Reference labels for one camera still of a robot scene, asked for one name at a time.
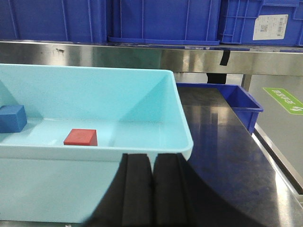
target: crate handle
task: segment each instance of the crate handle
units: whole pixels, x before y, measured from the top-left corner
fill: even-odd
[[[300,0],[263,0],[263,6],[298,7]]]

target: blue bin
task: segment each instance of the blue bin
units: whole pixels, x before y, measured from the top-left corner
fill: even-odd
[[[238,85],[178,83],[177,86],[218,89],[250,134],[254,132],[258,114],[263,112],[254,97]]]
[[[112,42],[218,45],[221,0],[112,0]]]
[[[222,0],[224,44],[303,45],[303,0]]]
[[[0,39],[101,43],[107,10],[106,0],[1,0]]]

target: barcode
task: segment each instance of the barcode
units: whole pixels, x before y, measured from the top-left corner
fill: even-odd
[[[284,22],[284,18],[280,18],[278,32],[276,34],[277,36],[281,36],[282,35],[283,22]]]

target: black tape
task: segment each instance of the black tape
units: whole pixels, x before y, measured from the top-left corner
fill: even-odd
[[[231,51],[230,51],[230,50],[224,50],[224,51],[223,51],[223,56],[222,56],[220,65],[224,65],[224,66],[227,65],[230,54],[231,54]]]

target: metal shelf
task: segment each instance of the metal shelf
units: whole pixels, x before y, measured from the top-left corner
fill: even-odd
[[[220,65],[222,57],[229,58]],[[303,48],[0,42],[0,63],[303,76]]]

